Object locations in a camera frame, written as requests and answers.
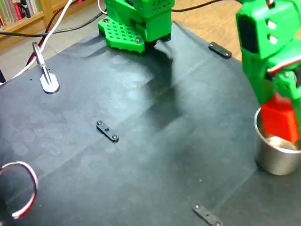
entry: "book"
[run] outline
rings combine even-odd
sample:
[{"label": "book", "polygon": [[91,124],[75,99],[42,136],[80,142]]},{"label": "book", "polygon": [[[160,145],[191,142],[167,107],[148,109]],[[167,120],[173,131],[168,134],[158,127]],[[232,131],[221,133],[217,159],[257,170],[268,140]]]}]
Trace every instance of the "book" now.
[{"label": "book", "polygon": [[30,0],[26,0],[26,3],[28,5],[28,9],[29,9],[30,15],[33,16],[33,10],[32,10],[32,6],[30,4]]},{"label": "book", "polygon": [[22,19],[26,17],[24,11],[22,10],[22,4],[21,4],[21,0],[17,0],[18,2],[18,7],[19,7],[19,10],[20,10],[20,13],[21,13],[21,17]]},{"label": "book", "polygon": [[4,21],[7,23],[7,22],[10,22],[10,19],[9,19],[9,16],[8,16],[8,12],[5,8],[5,3],[4,3],[4,0],[0,0],[0,9],[2,10],[2,13],[3,13],[3,16],[4,16]]},{"label": "book", "polygon": [[18,19],[19,19],[19,20],[22,20],[22,16],[21,16],[21,12],[20,12],[20,9],[19,9],[17,0],[13,0],[13,3],[14,3],[14,7],[15,7],[15,10],[16,10]]},{"label": "book", "polygon": [[34,0],[30,0],[30,5],[32,6],[33,13],[36,14],[38,12],[38,9],[37,9],[35,1]]},{"label": "book", "polygon": [[0,0],[0,22],[3,26],[6,25],[6,16],[5,16],[5,13],[4,13],[4,10],[5,10],[5,6],[2,5],[1,3],[2,1]]},{"label": "book", "polygon": [[5,4],[5,9],[6,9],[7,13],[8,13],[9,21],[13,22],[14,21],[14,17],[13,17],[13,14],[12,14],[10,6],[9,6],[9,1],[10,0],[4,0],[4,4]]},{"label": "book", "polygon": [[14,22],[17,22],[19,19],[18,19],[18,16],[17,16],[17,12],[16,12],[16,9],[15,9],[13,0],[9,1],[9,7],[10,7],[11,13],[13,15]]},{"label": "book", "polygon": [[41,12],[42,11],[42,6],[41,6],[41,3],[40,3],[40,0],[35,0],[36,2],[36,5],[37,5],[37,8],[38,8],[38,12]]},{"label": "book", "polygon": [[21,14],[24,13],[27,18],[31,17],[26,0],[21,0]]}]

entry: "black mat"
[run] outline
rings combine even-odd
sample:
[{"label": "black mat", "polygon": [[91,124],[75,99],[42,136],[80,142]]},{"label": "black mat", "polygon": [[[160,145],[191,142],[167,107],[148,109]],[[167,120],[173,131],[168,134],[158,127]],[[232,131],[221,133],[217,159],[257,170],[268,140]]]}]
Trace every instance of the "black mat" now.
[{"label": "black mat", "polygon": [[[225,226],[300,220],[298,173],[256,171],[258,105],[237,60],[174,24],[172,40],[146,54],[95,36],[47,64],[61,85],[54,95],[43,93],[38,68],[0,87],[0,164],[26,161],[40,179],[18,224],[203,226],[197,202]],[[30,188],[17,170],[0,178],[11,210]]]}]

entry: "metal cup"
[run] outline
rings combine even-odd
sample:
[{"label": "metal cup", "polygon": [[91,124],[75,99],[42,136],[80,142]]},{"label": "metal cup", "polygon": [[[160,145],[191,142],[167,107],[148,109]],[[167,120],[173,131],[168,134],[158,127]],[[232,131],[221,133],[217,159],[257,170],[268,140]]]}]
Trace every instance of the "metal cup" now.
[{"label": "metal cup", "polygon": [[286,175],[294,172],[301,163],[300,140],[293,144],[280,137],[265,134],[260,108],[255,114],[254,125],[261,140],[257,154],[259,166],[275,175]]}]

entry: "black metal bracket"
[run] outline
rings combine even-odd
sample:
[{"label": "black metal bracket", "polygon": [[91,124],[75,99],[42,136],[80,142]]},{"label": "black metal bracket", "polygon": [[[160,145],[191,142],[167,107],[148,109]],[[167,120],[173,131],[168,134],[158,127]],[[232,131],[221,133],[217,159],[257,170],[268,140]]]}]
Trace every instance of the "black metal bracket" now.
[{"label": "black metal bracket", "polygon": [[204,206],[196,204],[192,210],[204,221],[211,226],[223,226],[221,220],[219,220],[213,213],[209,212]]},{"label": "black metal bracket", "polygon": [[215,42],[211,42],[208,48],[225,59],[230,59],[232,57],[232,53],[230,51],[226,50],[224,47],[216,44]]},{"label": "black metal bracket", "polygon": [[103,121],[97,121],[96,127],[114,143],[119,141],[119,136],[110,127],[108,127]]}]

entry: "black cable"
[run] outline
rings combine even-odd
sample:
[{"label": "black cable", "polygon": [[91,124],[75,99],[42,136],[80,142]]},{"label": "black cable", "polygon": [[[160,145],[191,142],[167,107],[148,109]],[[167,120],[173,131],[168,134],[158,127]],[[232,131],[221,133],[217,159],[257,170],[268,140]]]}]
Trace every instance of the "black cable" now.
[{"label": "black cable", "polygon": [[222,0],[212,0],[212,1],[200,4],[200,5],[197,5],[197,6],[193,6],[193,7],[189,7],[189,8],[183,8],[183,9],[172,9],[171,11],[175,12],[175,13],[187,12],[187,11],[194,10],[194,9],[197,9],[197,8],[202,8],[204,6],[210,5],[212,3],[216,3],[218,1],[222,1]]},{"label": "black cable", "polygon": [[[93,17],[91,20],[87,21],[86,23],[77,26],[77,27],[72,27],[72,28],[67,28],[67,29],[62,29],[59,31],[53,32],[53,34],[59,34],[59,33],[64,33],[64,32],[71,32],[78,30],[80,28],[83,28],[87,26],[88,24],[92,23],[95,21],[97,18],[99,18],[102,15],[102,13],[97,14],[95,17]],[[21,37],[27,37],[27,38],[38,38],[38,37],[44,37],[47,36],[49,32],[42,33],[42,34],[23,34],[23,33],[14,33],[14,32],[0,32],[0,35],[9,35],[9,36],[21,36]]]}]

